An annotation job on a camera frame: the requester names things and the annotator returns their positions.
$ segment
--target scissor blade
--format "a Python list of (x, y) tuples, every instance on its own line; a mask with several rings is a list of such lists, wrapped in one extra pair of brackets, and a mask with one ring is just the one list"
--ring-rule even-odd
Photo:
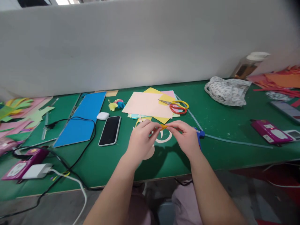
[(164, 100), (160, 100), (161, 102), (163, 102), (163, 103), (166, 103), (166, 104), (171, 104), (170, 102), (167, 102), (167, 101), (164, 101)]

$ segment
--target plastic bottle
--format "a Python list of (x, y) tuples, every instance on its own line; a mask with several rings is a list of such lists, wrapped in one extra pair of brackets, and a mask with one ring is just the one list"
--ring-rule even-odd
[(267, 52), (252, 52), (239, 62), (231, 77), (245, 80), (269, 55)]

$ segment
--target blue foam sheet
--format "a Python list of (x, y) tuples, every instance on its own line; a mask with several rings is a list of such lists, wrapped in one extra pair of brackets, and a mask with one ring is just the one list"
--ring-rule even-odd
[[(105, 99), (106, 92), (88, 94), (81, 101), (72, 117), (91, 119), (96, 123), (97, 115)], [(81, 119), (69, 120), (65, 129), (58, 137), (54, 147), (88, 141), (91, 139), (94, 123)]]

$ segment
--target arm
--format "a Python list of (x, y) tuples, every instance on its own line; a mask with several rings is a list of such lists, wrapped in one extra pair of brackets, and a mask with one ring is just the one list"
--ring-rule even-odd
[(145, 120), (131, 133), (127, 151), (84, 221), (88, 224), (124, 224), (130, 202), (134, 172), (154, 144), (161, 125)]
[(203, 224), (246, 224), (244, 217), (202, 154), (196, 130), (183, 121), (166, 124), (191, 163), (199, 213)]

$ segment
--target power adapter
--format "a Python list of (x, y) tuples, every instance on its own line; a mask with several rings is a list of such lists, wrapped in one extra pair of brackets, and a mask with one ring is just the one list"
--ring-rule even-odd
[(53, 165), (51, 163), (32, 165), (23, 175), (22, 179), (43, 178), (47, 173), (49, 173), (52, 166)]

